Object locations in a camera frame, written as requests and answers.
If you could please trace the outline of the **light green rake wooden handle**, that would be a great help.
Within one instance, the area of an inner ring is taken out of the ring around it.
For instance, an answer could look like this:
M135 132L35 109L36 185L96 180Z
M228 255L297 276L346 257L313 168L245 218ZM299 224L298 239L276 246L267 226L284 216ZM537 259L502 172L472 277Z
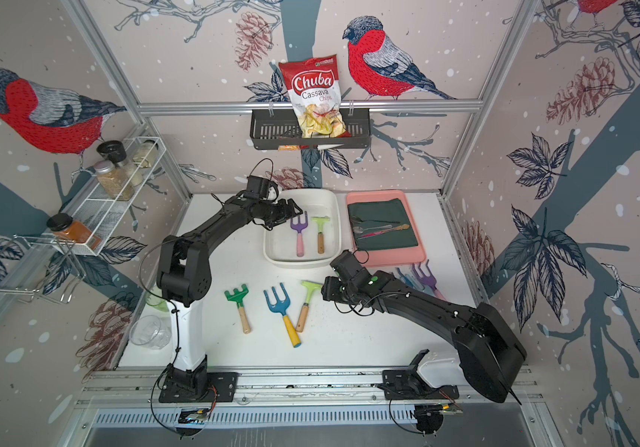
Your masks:
M306 297L305 297L305 301L301 307L301 313L299 315L298 321L297 321L297 325L296 325L296 331L298 333L302 333L305 325L306 325L306 320L309 314L309 309L310 309L310 303L312 300L312 297L314 295L315 292L320 292L323 285L321 283L318 282L314 282L314 281L309 281L309 280L302 280L301 281L301 285L305 288L306 290Z

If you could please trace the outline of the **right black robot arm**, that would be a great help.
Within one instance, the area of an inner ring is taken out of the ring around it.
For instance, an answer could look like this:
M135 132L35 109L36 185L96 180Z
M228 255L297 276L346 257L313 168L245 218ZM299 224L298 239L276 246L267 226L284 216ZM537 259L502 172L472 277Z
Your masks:
M458 305L417 291L383 270L369 272L347 250L330 267L324 300L405 318L452 344L468 385L481 396L503 403L514 394L527 351L495 307Z

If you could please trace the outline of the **pale spice jar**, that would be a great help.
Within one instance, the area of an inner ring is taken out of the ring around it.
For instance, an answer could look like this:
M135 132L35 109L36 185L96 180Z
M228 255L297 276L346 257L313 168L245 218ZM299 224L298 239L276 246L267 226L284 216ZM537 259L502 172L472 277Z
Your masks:
M152 168L158 158L158 143L154 140L146 140L140 144L132 161L139 169Z

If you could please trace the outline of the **small circuit board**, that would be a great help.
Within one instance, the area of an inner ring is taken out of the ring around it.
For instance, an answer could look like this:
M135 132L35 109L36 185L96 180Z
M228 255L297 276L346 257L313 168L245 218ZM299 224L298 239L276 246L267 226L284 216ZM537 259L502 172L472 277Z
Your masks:
M178 424L180 425L202 425L212 415L212 409L195 408L183 409L178 416Z

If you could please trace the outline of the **Chuba cassava chips bag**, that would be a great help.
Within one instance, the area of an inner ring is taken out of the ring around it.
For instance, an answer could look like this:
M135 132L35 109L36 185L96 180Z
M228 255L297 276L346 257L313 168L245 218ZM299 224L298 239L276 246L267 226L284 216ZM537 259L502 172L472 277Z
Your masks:
M303 138L340 138L350 133L340 113L337 56L280 63L288 98Z

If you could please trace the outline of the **black wall basket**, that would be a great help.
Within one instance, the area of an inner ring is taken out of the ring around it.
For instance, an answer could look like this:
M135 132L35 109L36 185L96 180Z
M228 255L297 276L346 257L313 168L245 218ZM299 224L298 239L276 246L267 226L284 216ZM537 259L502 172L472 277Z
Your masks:
M337 138L303 138L301 128L291 109L253 110L250 139L257 150L279 150L282 146L301 149L364 149L371 143L370 111L368 109L340 110L350 135Z

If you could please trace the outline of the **orange spice jar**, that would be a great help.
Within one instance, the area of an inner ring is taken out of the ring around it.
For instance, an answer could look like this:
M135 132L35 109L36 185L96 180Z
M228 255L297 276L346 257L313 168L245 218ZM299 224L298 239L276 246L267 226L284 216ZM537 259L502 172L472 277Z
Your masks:
M47 220L47 228L59 238L70 242L87 245L95 250L101 243L99 236L94 234L83 223L75 220L66 213L58 213Z

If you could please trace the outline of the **aluminium front rail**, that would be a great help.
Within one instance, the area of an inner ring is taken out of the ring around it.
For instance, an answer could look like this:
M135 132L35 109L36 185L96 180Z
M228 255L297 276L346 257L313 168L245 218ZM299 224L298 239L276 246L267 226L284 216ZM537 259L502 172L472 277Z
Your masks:
M253 368L232 367L212 373L238 373L232 402L217 402L223 406L293 406L352 405L381 403L384 393L383 370L389 367L331 368ZM161 367L121 367L114 371L94 372L83 385L77 407L93 405L147 408L152 398L160 396Z

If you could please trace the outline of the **pink tray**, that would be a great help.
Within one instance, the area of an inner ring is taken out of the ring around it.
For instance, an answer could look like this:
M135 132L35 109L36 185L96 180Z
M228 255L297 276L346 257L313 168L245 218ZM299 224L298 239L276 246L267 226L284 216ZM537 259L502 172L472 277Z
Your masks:
M346 210L348 212L347 206L352 203L357 202L375 202L375 201L387 201L391 199L400 199L405 209L409 214L409 219L411 219L411 223L413 224L415 235L418 237L419 246L412 247L407 249L398 249L398 250L384 250L384 251L364 251L367 258L367 266L401 266L402 264L416 264L426 260L427 256L425 253L424 245L422 245L422 239L420 237L418 225L416 225L415 220L413 218L411 207L409 206L409 201L407 196L398 190L381 190L381 191L368 191L368 192L355 192L349 193L346 196ZM352 244L353 248L357 251L360 251L355 247L355 242L352 233Z

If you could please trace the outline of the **black lid spice jar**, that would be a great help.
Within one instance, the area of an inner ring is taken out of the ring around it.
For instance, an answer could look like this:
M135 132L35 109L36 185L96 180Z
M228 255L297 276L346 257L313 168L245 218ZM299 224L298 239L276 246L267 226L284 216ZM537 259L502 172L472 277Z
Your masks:
M102 156L104 160L107 160L114 164L117 168L125 168L128 165L128 158L126 149L121 141L113 140L101 143L96 152Z

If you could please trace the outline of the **clear plastic cup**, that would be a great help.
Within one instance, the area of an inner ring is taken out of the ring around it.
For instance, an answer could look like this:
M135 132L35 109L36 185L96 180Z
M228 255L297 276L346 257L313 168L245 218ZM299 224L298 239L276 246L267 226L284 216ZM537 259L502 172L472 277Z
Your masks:
M149 315L137 320L130 331L129 341L134 346L160 350L171 342L172 331L168 318Z

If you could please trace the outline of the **purple fork pink handle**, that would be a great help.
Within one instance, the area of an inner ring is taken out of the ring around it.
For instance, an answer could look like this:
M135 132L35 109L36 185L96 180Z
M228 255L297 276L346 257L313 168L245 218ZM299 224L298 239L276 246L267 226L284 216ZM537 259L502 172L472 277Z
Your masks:
M308 223L309 223L308 213L303 212L303 214L301 214L301 224L290 225L291 229L297 233L297 241L296 241L297 257L303 257L305 255L303 231L308 227Z

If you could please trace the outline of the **green plastic cup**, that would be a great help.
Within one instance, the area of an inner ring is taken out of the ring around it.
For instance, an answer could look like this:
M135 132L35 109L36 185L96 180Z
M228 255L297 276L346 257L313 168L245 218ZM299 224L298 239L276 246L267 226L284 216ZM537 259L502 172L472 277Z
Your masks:
M160 312L168 312L167 301L165 301L162 296L162 291L157 286L153 286L150 292L146 292L145 302L148 307L152 307Z

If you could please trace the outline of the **black spoon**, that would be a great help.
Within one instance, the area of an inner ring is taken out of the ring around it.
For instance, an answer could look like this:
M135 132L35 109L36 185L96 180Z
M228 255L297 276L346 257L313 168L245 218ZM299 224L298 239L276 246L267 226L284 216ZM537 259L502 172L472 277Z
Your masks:
M388 221L388 220L378 220L378 219L361 219L357 216L352 216L350 218L350 221L353 225L363 225L363 224L391 224L391 225L396 225L398 224L398 221Z

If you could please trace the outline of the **white storage box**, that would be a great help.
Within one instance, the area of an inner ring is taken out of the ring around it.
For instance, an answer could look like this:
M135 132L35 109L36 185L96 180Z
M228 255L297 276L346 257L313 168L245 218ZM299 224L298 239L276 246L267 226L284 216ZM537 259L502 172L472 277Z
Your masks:
M263 254L266 259L285 268L314 268L329 264L342 251L340 203L336 195L325 189L294 189L281 192L280 197L294 200L303 212L308 213L308 227L303 231L305 255L297 257L297 233L287 222L264 235ZM324 254L317 253L317 227L312 221L316 216L330 218L324 226Z

